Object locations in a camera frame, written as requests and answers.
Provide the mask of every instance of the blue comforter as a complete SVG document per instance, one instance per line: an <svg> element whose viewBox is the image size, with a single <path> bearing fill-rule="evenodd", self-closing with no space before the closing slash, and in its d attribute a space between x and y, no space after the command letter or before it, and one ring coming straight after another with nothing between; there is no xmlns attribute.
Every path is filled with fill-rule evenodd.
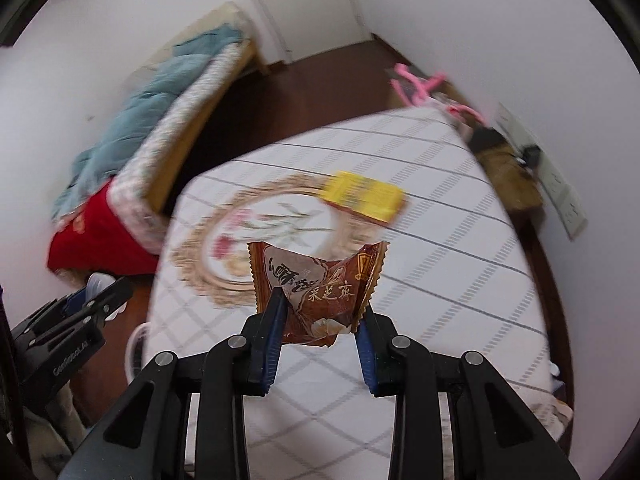
<svg viewBox="0 0 640 480"><path fill-rule="evenodd" d="M174 56L158 67L153 80L132 95L92 148L71 164L71 183L53 206L54 221L73 212L116 175L136 153L171 104L202 74L212 57L242 33L222 25L173 47Z"/></svg>

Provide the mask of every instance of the table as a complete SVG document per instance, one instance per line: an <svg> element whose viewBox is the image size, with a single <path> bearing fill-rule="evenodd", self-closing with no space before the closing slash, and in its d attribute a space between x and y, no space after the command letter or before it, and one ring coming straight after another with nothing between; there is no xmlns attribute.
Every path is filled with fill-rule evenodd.
<svg viewBox="0 0 640 480"><path fill-rule="evenodd" d="M380 239L390 246L372 297L399 333L453 356L489 358L550 433L570 411L551 395L538 295L486 175L435 102L291 137L202 174L183 191L161 255L145 361L208 351L255 313L246 242L266 239L327 260ZM353 171L401 186L408 204L389 228L315 197ZM197 399L186 463L194 460ZM441 402L447 477L450 427ZM283 347L275 384L247 397L252 478L386 479L393 399L373 398L351 335L330 348Z"/></svg>

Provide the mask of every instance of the white door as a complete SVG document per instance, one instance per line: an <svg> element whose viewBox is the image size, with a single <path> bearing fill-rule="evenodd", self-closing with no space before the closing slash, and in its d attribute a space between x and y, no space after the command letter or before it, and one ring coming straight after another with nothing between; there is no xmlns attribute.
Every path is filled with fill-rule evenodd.
<svg viewBox="0 0 640 480"><path fill-rule="evenodd" d="M292 60L369 39L354 0L261 2Z"/></svg>

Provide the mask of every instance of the metal bolt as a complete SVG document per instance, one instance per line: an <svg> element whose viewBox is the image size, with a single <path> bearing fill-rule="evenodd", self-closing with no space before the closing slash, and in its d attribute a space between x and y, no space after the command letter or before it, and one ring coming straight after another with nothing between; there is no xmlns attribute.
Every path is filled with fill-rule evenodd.
<svg viewBox="0 0 640 480"><path fill-rule="evenodd" d="M484 357L480 352L467 352L465 354L465 361L470 365L481 365L482 361L484 361Z"/></svg>
<svg viewBox="0 0 640 480"><path fill-rule="evenodd" d="M231 346L231 348L242 348L246 345L246 338L243 335L233 335L226 340L226 343Z"/></svg>
<svg viewBox="0 0 640 480"><path fill-rule="evenodd" d="M408 348L411 340L405 335L397 335L391 340L391 344L396 348Z"/></svg>
<svg viewBox="0 0 640 480"><path fill-rule="evenodd" d="M174 355L171 352L161 352L156 356L156 364L158 366L167 366L174 360Z"/></svg>

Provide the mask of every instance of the yellow package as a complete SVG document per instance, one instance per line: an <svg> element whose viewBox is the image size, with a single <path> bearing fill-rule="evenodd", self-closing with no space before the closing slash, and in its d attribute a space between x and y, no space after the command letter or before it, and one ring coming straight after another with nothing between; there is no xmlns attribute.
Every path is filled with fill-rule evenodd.
<svg viewBox="0 0 640 480"><path fill-rule="evenodd" d="M404 191L398 186L347 171L332 176L319 197L384 225L389 224L404 205Z"/></svg>

